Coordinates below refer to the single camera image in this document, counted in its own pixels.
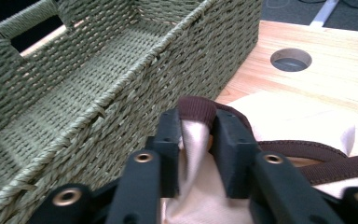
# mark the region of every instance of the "black cable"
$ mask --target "black cable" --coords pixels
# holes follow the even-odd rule
[[[325,0],[322,1],[306,1],[306,0],[298,0],[299,2],[302,3],[307,3],[307,4],[317,4],[317,3],[323,3],[325,2]],[[351,7],[351,8],[356,8],[358,9],[357,6],[352,5],[351,3],[347,2],[346,0],[340,0],[343,4],[347,5],[347,7]]]

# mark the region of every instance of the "light wood tabletop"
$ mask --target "light wood tabletop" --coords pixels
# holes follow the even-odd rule
[[[216,101],[228,104],[268,91],[301,96],[348,112],[356,126],[352,156],[358,155],[358,32],[261,21],[259,40]],[[300,72],[275,68],[271,55],[279,49],[305,50],[310,67]]]

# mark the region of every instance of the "white cloth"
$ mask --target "white cloth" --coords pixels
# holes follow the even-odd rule
[[[248,118],[257,141],[307,140],[335,147],[347,155],[351,153],[355,131],[352,120],[328,106],[265,92],[246,96],[230,105]],[[226,197],[213,157],[207,153],[207,126],[185,120],[182,129],[181,193],[173,199],[162,199],[162,223],[253,223],[249,200]],[[340,197],[342,187],[358,186],[358,179],[346,183],[317,188]]]

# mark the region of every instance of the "fabric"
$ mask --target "fabric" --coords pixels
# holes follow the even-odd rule
[[[192,99],[192,106],[196,105],[193,100],[197,99]],[[250,131],[253,130],[256,140],[264,141],[260,142],[261,147],[267,146],[270,140],[283,140],[286,147],[303,144],[302,155],[307,155],[307,150],[315,149],[315,146],[322,149],[318,152],[323,152],[323,155],[314,156],[317,161],[306,162],[312,161],[319,165],[323,162],[348,160],[347,156],[354,143],[354,125],[337,111],[310,102],[277,99],[267,93],[251,95],[230,105],[249,118]],[[216,109],[229,109],[223,105],[215,106]],[[210,127],[210,122],[192,118],[191,113],[187,113],[186,119],[182,120],[180,194],[173,199],[161,200],[162,223],[253,223],[249,200],[226,197],[213,156],[208,153],[208,141],[205,140],[209,139]],[[308,141],[321,142],[327,146]],[[277,146],[279,142],[270,143]],[[342,190],[350,186],[358,186],[358,177],[316,188],[339,198]]]

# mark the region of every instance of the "woven basket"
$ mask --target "woven basket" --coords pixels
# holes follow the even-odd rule
[[[257,40],[261,0],[42,0],[0,23],[0,223],[51,188],[98,188],[182,95],[214,99]],[[22,57],[10,39],[58,15]]]

